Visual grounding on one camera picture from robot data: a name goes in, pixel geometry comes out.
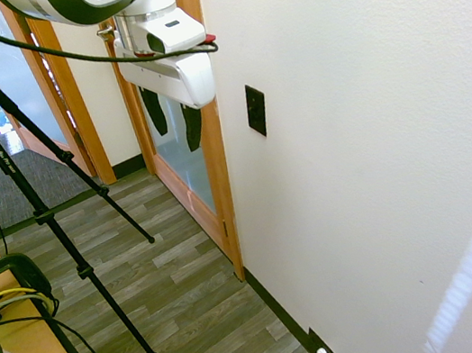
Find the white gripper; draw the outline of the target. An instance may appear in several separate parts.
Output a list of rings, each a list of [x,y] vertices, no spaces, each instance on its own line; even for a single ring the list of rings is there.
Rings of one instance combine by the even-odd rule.
[[[168,133],[168,123],[161,108],[158,94],[179,101],[186,124],[186,142],[189,150],[199,149],[202,133],[201,110],[215,97],[213,67],[206,53],[188,53],[197,43],[205,40],[205,31],[190,37],[179,37],[179,42],[168,45],[171,39],[149,39],[148,46],[155,56],[183,50],[178,56],[120,64],[127,81],[140,88],[141,99],[155,129],[161,136]]]

